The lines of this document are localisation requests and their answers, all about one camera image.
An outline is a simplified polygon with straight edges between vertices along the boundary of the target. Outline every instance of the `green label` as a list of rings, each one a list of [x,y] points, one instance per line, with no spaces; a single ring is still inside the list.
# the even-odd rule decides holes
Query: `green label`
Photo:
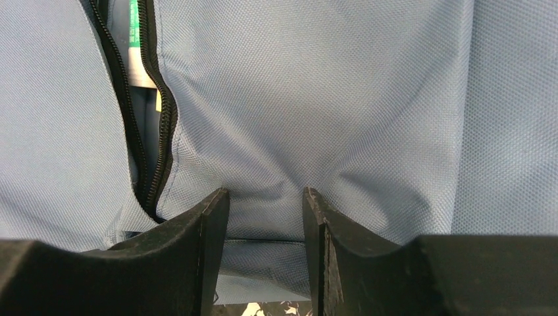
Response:
[[[140,46],[140,15],[138,0],[130,0],[130,47]]]

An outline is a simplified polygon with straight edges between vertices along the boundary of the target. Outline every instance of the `yellow object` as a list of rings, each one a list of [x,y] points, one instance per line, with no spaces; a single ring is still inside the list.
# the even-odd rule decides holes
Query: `yellow object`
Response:
[[[161,93],[157,90],[157,101],[155,102],[155,110],[161,112]]]

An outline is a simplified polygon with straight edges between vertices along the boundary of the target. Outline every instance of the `zipper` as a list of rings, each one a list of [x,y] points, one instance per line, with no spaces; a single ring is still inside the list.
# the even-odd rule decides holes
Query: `zipper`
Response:
[[[114,39],[109,32],[101,13],[99,12],[97,1],[89,0],[89,3],[93,11],[93,24],[97,30],[99,39],[101,40],[101,46],[105,52],[105,58],[111,72],[111,78],[113,79],[114,92],[120,106],[122,120],[124,121],[126,142],[130,147],[132,157],[134,158],[138,168],[138,185],[134,193],[139,201],[139,204],[145,208],[145,197],[143,191],[147,186],[147,158],[141,141],[140,130],[134,116],[128,75],[126,73],[126,68],[124,68],[124,62],[122,61],[122,56],[118,51],[118,47],[116,46],[116,43],[114,42]]]
[[[157,216],[157,202],[170,175],[172,155],[170,143],[176,128],[178,110],[172,92],[165,84],[157,58],[157,28],[153,0],[138,0],[139,48],[145,72],[161,94],[161,118],[159,119],[159,148],[157,165],[149,187],[145,190],[145,211],[158,223],[165,220]]]

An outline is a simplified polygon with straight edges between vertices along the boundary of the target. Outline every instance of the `patterned tablecloth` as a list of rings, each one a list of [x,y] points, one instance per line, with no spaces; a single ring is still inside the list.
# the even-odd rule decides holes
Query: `patterned tablecloth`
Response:
[[[312,302],[215,305],[213,316],[312,316]]]

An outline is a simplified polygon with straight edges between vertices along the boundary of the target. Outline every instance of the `black zipper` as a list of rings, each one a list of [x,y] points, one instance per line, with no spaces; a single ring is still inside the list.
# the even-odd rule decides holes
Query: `black zipper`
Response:
[[[145,211],[147,214],[162,223],[164,220],[157,216],[157,202],[172,167],[172,155],[170,154],[170,143],[176,128],[178,110],[172,92],[165,84],[159,61],[157,59],[157,29],[155,27],[155,8],[153,0],[138,0],[139,15],[139,42],[141,49],[141,60],[145,72],[157,86],[161,93],[161,118],[159,120],[159,152],[157,154],[157,165],[153,174],[151,185],[145,191]]]
[[[128,75],[122,56],[118,51],[118,47],[99,12],[96,0],[89,0],[93,10],[95,29],[99,34],[101,45],[105,52],[111,78],[113,79],[113,88],[120,105],[120,112],[124,121],[124,132],[126,142],[130,146],[132,157],[138,168],[138,185],[136,186],[136,197],[139,204],[145,208],[144,188],[147,186],[147,158],[140,137],[140,130],[134,116],[134,108],[132,107],[132,98],[130,97],[130,85],[128,83]]]

